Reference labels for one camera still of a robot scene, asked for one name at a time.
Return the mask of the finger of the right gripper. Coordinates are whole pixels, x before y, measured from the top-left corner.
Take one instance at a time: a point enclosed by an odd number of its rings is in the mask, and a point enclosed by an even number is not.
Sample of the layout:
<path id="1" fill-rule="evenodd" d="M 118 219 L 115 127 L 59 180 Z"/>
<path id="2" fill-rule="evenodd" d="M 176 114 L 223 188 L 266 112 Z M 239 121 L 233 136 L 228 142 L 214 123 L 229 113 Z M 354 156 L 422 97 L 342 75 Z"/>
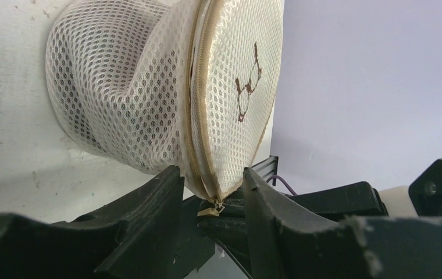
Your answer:
<path id="1" fill-rule="evenodd" d="M 203 235 L 221 246 L 248 277 L 252 277 L 248 227 L 243 200 L 227 200 L 219 215 L 198 213 L 198 228 Z"/>
<path id="2" fill-rule="evenodd" d="M 286 217 L 388 216 L 378 191 L 364 181 L 299 195 L 279 192 L 265 181 L 250 182 L 247 186 L 248 194 L 226 201 L 227 209 L 222 216 L 244 217 L 258 208 Z"/>

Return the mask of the round white mesh laundry bag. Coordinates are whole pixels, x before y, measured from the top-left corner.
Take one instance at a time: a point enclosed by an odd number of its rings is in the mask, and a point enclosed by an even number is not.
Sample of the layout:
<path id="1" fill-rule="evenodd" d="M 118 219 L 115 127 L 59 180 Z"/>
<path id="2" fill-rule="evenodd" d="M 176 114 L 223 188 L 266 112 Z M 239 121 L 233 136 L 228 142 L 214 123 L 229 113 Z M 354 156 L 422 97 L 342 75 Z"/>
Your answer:
<path id="1" fill-rule="evenodd" d="M 180 168 L 217 216 L 263 143 L 280 77 L 281 1 L 73 1 L 48 36 L 49 97 L 83 148 Z"/>

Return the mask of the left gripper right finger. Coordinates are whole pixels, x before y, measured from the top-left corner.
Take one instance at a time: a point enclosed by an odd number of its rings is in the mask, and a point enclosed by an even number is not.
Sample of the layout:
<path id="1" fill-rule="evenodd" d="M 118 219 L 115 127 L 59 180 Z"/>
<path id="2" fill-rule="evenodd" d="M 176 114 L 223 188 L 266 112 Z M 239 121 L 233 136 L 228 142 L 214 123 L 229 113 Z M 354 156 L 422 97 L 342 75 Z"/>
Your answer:
<path id="1" fill-rule="evenodd" d="M 253 278 L 442 278 L 442 217 L 331 221 L 250 168 L 243 192 Z"/>

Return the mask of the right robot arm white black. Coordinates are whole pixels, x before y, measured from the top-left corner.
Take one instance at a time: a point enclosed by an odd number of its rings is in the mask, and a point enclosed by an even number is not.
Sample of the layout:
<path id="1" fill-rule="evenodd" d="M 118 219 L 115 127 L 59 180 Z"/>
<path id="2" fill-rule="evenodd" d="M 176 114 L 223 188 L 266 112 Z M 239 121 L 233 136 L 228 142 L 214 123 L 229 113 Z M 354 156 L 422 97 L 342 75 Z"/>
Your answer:
<path id="1" fill-rule="evenodd" d="M 219 215 L 201 208 L 198 228 L 249 278 L 442 278 L 442 159 L 380 192 L 287 195 L 248 169 Z"/>

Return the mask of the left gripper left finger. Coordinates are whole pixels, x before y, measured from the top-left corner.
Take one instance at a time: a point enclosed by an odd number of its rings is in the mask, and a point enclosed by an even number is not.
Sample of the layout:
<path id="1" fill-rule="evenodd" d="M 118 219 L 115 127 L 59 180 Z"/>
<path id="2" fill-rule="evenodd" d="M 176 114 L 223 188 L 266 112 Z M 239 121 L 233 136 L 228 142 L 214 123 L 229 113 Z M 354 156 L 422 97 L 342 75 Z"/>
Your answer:
<path id="1" fill-rule="evenodd" d="M 183 189 L 169 166 L 71 222 L 0 213 L 0 278 L 169 278 Z"/>

